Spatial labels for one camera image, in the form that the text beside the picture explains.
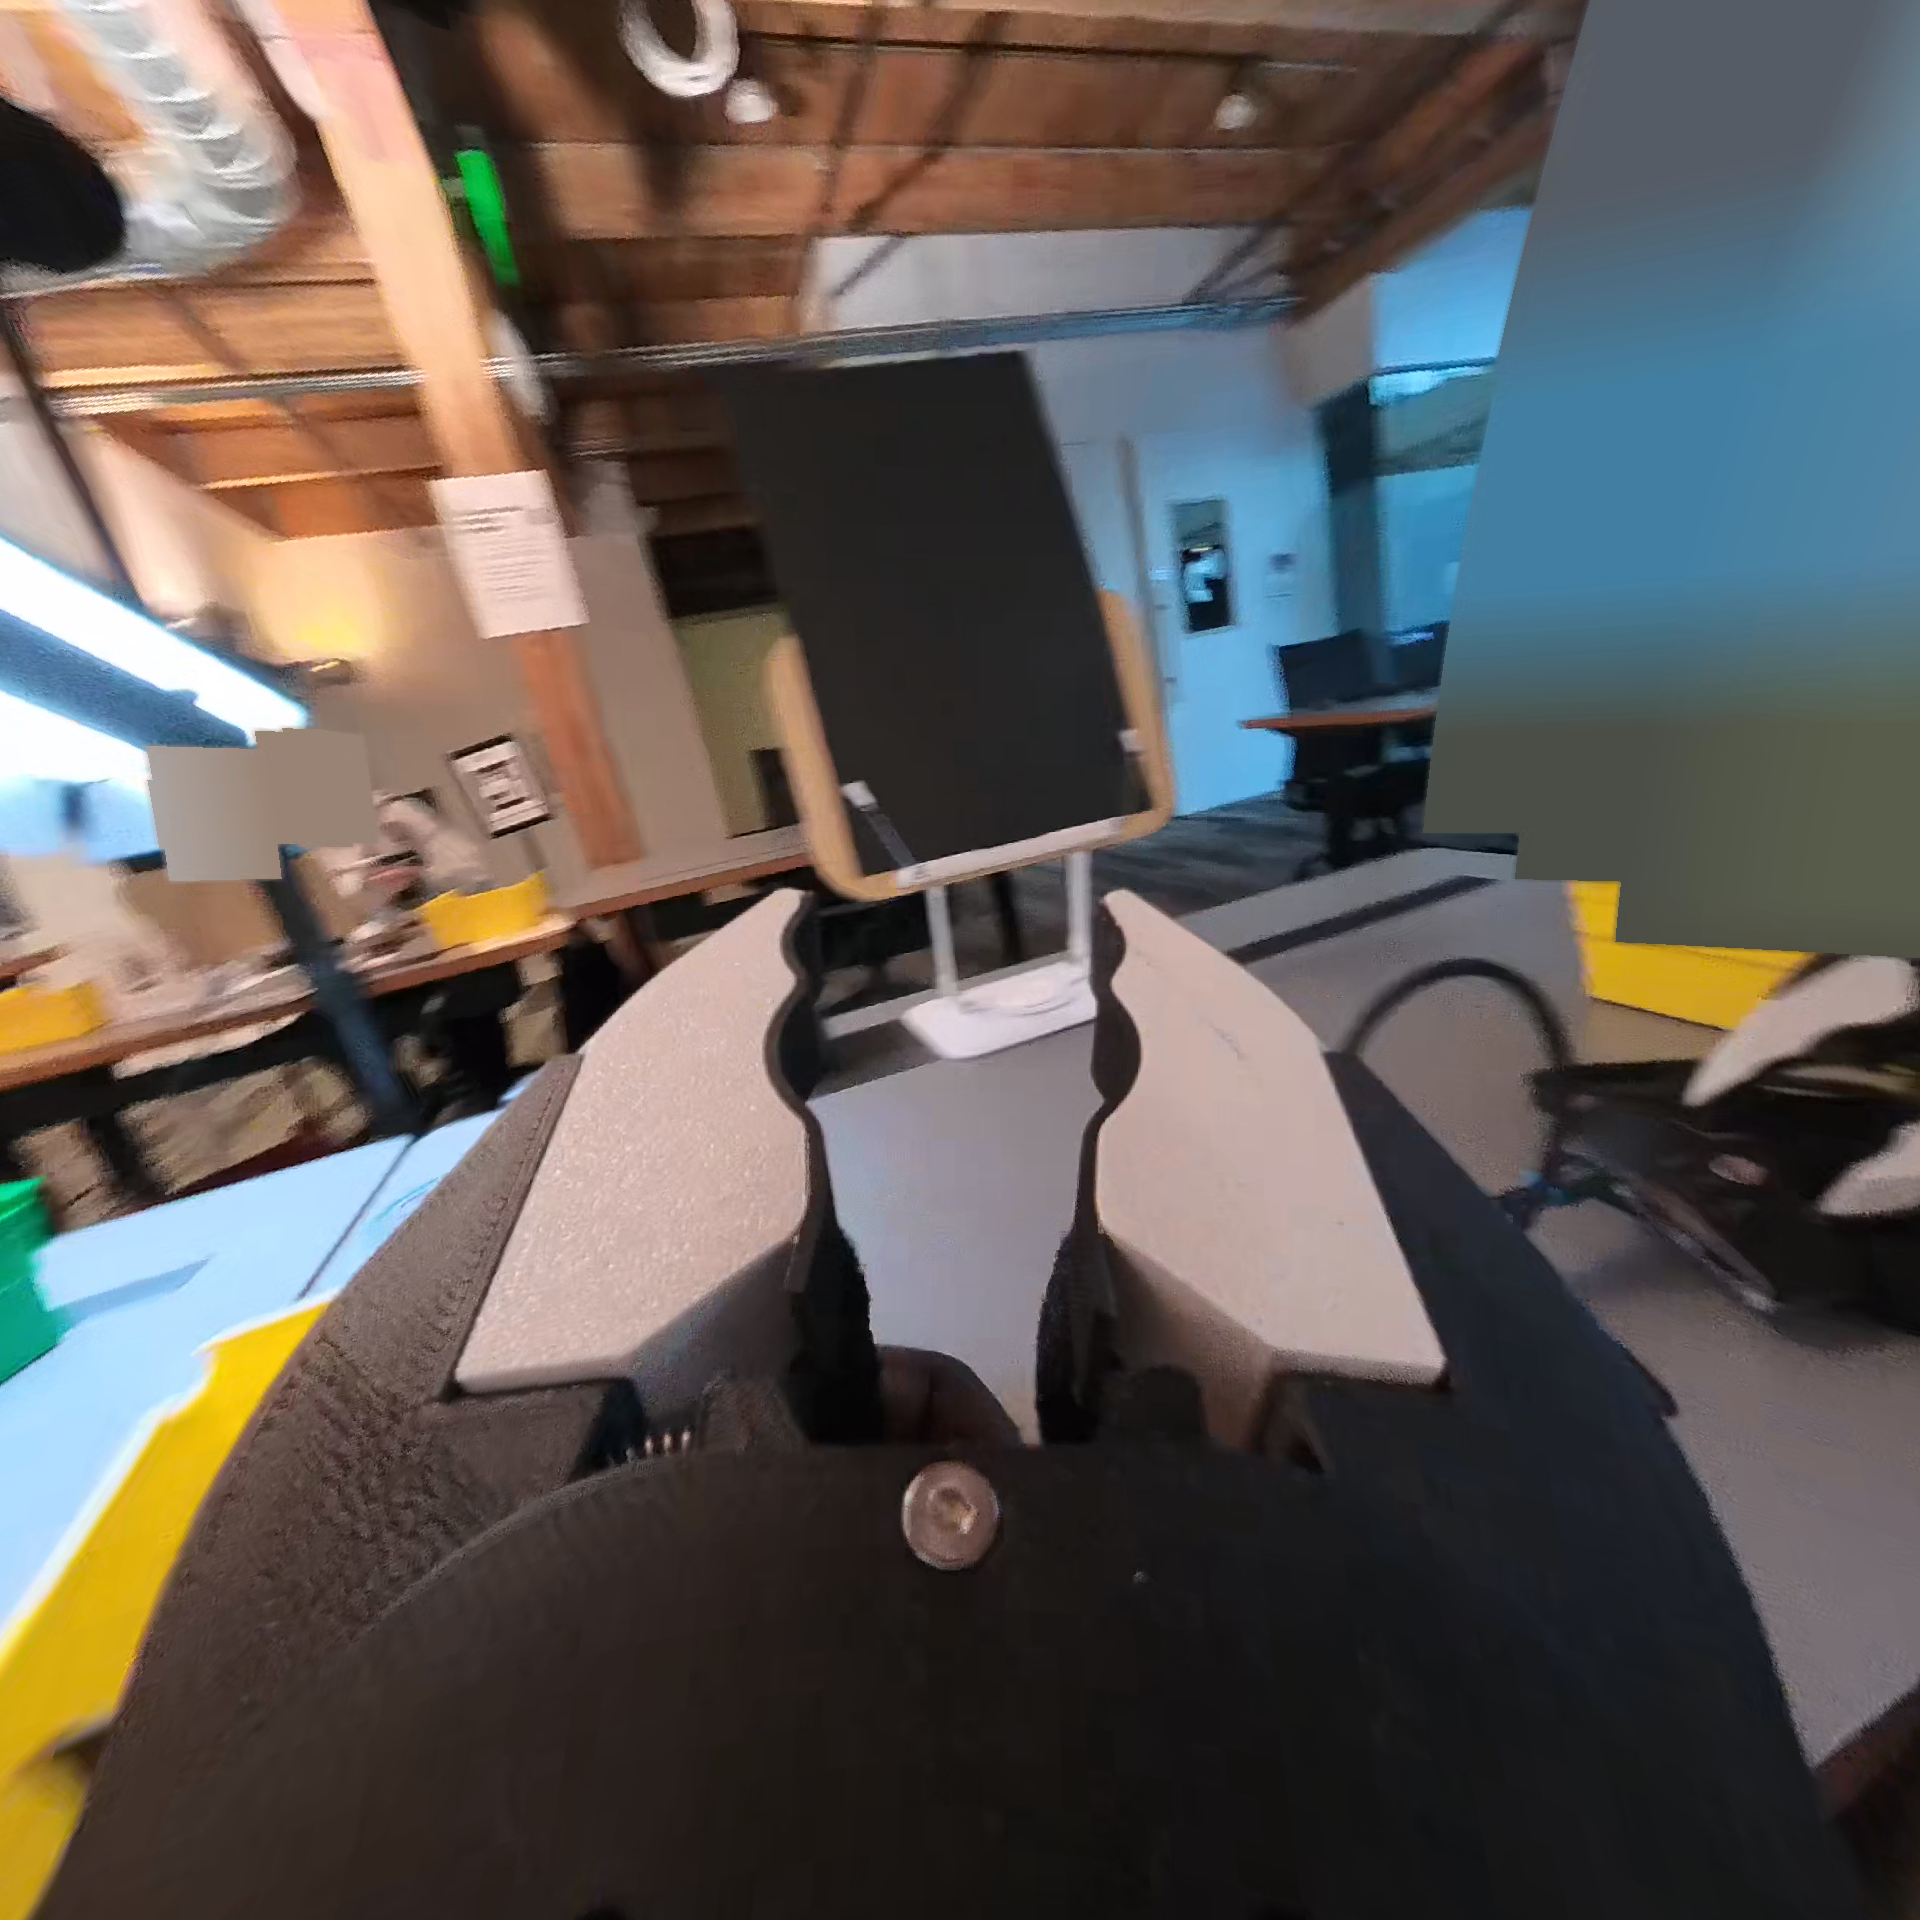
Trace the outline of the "person's left hand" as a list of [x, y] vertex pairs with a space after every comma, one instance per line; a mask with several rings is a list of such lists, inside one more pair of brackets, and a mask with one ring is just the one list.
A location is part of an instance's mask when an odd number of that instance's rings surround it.
[[958, 1358], [877, 1348], [880, 1437], [886, 1445], [944, 1449], [1018, 1449], [1022, 1428], [984, 1383]]

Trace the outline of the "black hdmi switch box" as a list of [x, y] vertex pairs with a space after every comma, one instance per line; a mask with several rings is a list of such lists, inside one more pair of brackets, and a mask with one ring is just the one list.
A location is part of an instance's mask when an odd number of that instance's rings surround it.
[[1573, 1142], [1603, 1169], [1625, 1212], [1736, 1305], [1777, 1317], [1785, 1293], [1749, 1247], [1783, 1199], [1777, 1154], [1749, 1125], [1681, 1100], [1680, 1062], [1577, 1065]]

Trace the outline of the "black board on white stand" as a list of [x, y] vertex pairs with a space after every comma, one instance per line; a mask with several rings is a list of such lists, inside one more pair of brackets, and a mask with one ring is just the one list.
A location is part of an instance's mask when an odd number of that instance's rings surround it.
[[[918, 899], [933, 990], [902, 1021], [984, 1058], [1095, 1017], [1093, 860], [1160, 830], [1160, 671], [1097, 590], [1018, 353], [713, 377], [787, 614], [765, 662], [811, 869]], [[1063, 958], [966, 985], [951, 892], [1061, 863]]]

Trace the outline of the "braided hdmi cable green plug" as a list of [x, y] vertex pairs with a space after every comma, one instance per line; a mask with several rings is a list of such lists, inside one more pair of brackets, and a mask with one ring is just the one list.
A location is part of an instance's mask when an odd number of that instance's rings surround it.
[[1542, 1130], [1539, 1153], [1530, 1173], [1494, 1197], [1501, 1214], [1517, 1227], [1530, 1230], [1549, 1212], [1586, 1205], [1625, 1212], [1615, 1180], [1573, 1142], [1577, 1057], [1568, 1021], [1545, 990], [1522, 971], [1478, 956], [1454, 956], [1406, 971], [1360, 1009], [1336, 1049], [1354, 1061], [1361, 1058], [1375, 1033], [1403, 1005], [1441, 985], [1467, 981], [1482, 983], [1517, 1005], [1542, 1054], [1542, 1067], [1526, 1079], [1526, 1100]]

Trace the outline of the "yellow plastic bin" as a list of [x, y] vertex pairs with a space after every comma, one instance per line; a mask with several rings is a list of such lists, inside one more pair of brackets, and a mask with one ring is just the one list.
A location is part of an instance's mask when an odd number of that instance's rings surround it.
[[1615, 882], [1568, 879], [1566, 894], [1589, 994], [1626, 1010], [1731, 1031], [1814, 961], [1792, 951], [1625, 943], [1615, 937]]
[[77, 1748], [114, 1716], [208, 1487], [328, 1298], [231, 1329], [146, 1413], [5, 1623], [2, 1915], [41, 1901], [89, 1795]]

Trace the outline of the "wooden office desk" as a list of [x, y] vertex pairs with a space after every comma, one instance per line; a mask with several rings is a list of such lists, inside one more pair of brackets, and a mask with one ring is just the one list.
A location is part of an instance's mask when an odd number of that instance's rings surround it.
[[1239, 727], [1242, 732], [1291, 738], [1314, 733], [1390, 732], [1426, 727], [1432, 723], [1434, 711], [1434, 690], [1408, 690], [1386, 697], [1383, 695], [1371, 702], [1255, 716], [1241, 721]]

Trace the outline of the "silver ventilation duct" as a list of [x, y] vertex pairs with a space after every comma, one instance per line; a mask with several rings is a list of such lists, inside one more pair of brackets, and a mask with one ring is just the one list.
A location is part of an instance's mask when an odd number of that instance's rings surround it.
[[296, 146], [209, 5], [57, 3], [51, 14], [139, 131], [106, 158], [126, 237], [82, 270], [17, 270], [29, 293], [197, 282], [279, 241], [299, 212]]

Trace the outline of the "led light panel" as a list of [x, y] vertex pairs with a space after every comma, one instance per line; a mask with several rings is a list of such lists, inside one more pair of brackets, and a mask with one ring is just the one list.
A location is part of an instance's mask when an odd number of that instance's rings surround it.
[[279, 684], [2, 541], [2, 777], [141, 782], [152, 748], [312, 727]]

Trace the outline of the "wooden support post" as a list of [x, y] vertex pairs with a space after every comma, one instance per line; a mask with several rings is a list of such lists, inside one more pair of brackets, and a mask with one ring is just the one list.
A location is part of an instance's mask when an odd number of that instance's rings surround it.
[[[415, 373], [438, 475], [523, 469], [547, 475], [538, 435], [495, 373], [491, 300], [455, 230], [370, 5], [279, 5], [279, 20], [318, 91], [326, 165], [365, 246], [393, 339]], [[577, 631], [495, 642], [517, 657], [583, 857], [611, 867], [639, 855], [639, 831]]]

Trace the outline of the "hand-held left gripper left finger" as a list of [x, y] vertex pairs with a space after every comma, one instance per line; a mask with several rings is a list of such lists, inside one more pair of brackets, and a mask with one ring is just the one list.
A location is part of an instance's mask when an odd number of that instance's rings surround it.
[[609, 1387], [649, 1445], [765, 1383], [830, 1442], [877, 1428], [870, 1297], [835, 1220], [813, 900], [776, 889], [583, 1046], [451, 1383]]

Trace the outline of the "door window with phone icon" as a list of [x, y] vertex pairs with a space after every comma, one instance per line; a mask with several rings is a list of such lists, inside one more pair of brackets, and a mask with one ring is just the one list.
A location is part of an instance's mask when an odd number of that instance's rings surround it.
[[1175, 595], [1186, 635], [1234, 625], [1229, 506], [1222, 497], [1167, 506]]

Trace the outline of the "cluttered wooden workbench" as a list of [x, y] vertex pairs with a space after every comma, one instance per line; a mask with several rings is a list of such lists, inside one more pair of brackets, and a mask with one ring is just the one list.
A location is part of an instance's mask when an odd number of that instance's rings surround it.
[[[577, 915], [551, 913], [538, 924], [513, 935], [350, 969], [346, 979], [373, 998], [435, 988], [441, 981], [455, 977], [517, 964], [526, 958], [562, 948], [577, 918]], [[26, 1087], [54, 1084], [75, 1071], [109, 1069], [126, 1058], [158, 1049], [177, 1049], [187, 1042], [217, 1037], [238, 1028], [288, 1025], [315, 1009], [318, 997], [310, 988], [266, 985], [214, 994], [161, 1015], [111, 1017], [87, 1035], [5, 1054], [2, 1093], [8, 1098]]]

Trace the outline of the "black office chair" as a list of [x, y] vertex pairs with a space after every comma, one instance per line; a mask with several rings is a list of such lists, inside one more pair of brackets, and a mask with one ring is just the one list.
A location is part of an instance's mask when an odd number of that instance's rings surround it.
[[[1449, 627], [1445, 622], [1383, 637], [1383, 679], [1375, 642], [1365, 631], [1267, 646], [1286, 718], [1327, 716], [1336, 708], [1384, 711], [1393, 702], [1434, 703]], [[1424, 799], [1432, 718], [1391, 724], [1330, 724], [1286, 732], [1291, 761], [1282, 796], [1323, 826], [1323, 847], [1301, 875], [1336, 874], [1357, 857], [1403, 851], [1408, 815]]]

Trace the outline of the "green plastic bin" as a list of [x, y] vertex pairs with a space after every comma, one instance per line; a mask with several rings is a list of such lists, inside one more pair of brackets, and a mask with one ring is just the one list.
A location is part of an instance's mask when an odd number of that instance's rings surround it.
[[57, 1348], [64, 1317], [41, 1287], [50, 1242], [41, 1180], [2, 1185], [2, 1383]]

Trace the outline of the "white paper notice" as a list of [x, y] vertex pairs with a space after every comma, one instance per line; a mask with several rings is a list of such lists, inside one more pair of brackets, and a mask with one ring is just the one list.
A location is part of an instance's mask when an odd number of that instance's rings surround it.
[[471, 625], [485, 639], [568, 634], [587, 625], [559, 499], [545, 470], [441, 475], [427, 491]]

